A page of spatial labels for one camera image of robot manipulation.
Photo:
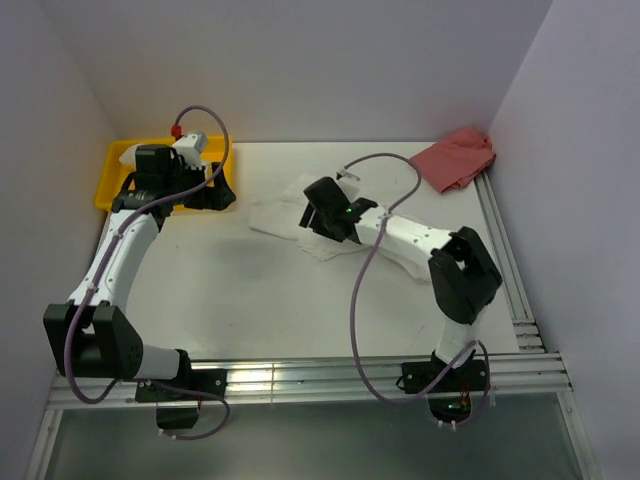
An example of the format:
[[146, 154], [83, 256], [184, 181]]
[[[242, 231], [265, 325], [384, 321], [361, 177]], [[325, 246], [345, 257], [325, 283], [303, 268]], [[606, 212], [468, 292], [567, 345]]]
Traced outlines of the white printed t-shirt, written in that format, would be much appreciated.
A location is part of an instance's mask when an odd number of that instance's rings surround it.
[[[310, 207], [307, 198], [303, 194], [303, 187], [310, 186], [318, 178], [310, 175], [301, 175], [282, 193], [275, 197], [257, 199], [251, 202], [249, 212], [249, 227], [251, 230], [279, 237], [285, 240], [295, 241], [297, 246], [319, 261], [329, 261], [340, 255], [349, 255], [369, 249], [378, 237], [380, 227], [374, 227], [373, 236], [365, 244], [350, 239], [349, 236], [340, 240], [331, 235], [322, 224], [318, 225], [318, 231], [312, 228], [313, 219], [306, 224], [304, 214]], [[348, 194], [357, 194], [359, 189], [351, 180], [337, 180]], [[391, 240], [390, 227], [387, 225], [384, 241]], [[393, 248], [385, 248], [384, 241], [378, 246], [377, 252], [389, 260], [404, 268], [407, 273], [417, 281], [431, 282], [428, 269], [428, 260], [419, 263], [397, 253]]]

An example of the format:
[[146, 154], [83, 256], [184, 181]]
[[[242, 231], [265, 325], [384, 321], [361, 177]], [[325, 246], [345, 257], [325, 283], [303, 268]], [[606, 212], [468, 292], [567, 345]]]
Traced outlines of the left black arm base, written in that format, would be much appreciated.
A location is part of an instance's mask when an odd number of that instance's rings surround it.
[[[161, 435], [180, 441], [203, 440], [220, 432], [231, 419], [231, 406], [225, 399], [226, 386], [226, 369], [195, 370], [185, 385], [159, 380], [140, 382], [134, 401], [156, 407], [156, 425]], [[224, 408], [223, 417], [210, 430], [194, 433], [206, 401], [219, 403]]]

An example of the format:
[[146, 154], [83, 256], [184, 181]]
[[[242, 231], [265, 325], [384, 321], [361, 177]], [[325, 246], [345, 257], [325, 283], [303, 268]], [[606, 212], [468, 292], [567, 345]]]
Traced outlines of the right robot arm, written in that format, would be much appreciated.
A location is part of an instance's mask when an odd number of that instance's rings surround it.
[[359, 359], [356, 334], [357, 297], [374, 255], [384, 250], [426, 267], [435, 301], [446, 317], [433, 356], [435, 383], [452, 390], [468, 374], [466, 362], [479, 345], [474, 323], [494, 299], [502, 276], [478, 233], [424, 225], [395, 213], [400, 205], [379, 205], [367, 198], [350, 199], [346, 187], [322, 177], [304, 190], [308, 201], [300, 226], [335, 242], [367, 246], [370, 253], [356, 278], [349, 307], [352, 353]]

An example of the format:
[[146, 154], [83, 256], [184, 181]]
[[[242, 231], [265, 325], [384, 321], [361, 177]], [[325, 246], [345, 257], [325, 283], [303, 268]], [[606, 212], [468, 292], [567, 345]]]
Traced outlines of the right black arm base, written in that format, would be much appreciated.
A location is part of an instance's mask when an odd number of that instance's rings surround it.
[[[416, 395], [436, 379], [446, 364], [434, 354], [428, 361], [401, 364], [396, 387], [405, 395]], [[490, 389], [489, 364], [474, 354], [458, 368], [452, 368], [426, 396], [429, 411], [439, 425], [451, 428], [468, 421], [474, 411], [472, 395], [482, 393], [486, 398]]]

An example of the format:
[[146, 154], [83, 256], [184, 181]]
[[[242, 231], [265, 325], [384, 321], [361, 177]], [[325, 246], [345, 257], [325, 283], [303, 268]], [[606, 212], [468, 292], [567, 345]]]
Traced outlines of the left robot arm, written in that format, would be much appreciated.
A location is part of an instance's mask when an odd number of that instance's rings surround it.
[[145, 343], [126, 315], [130, 291], [149, 247], [174, 209], [223, 211], [235, 202], [221, 162], [205, 164], [207, 139], [188, 133], [171, 144], [137, 144], [133, 166], [111, 204], [103, 241], [81, 283], [43, 323], [61, 374], [77, 391], [80, 378], [159, 381], [172, 399], [195, 386], [186, 351]]

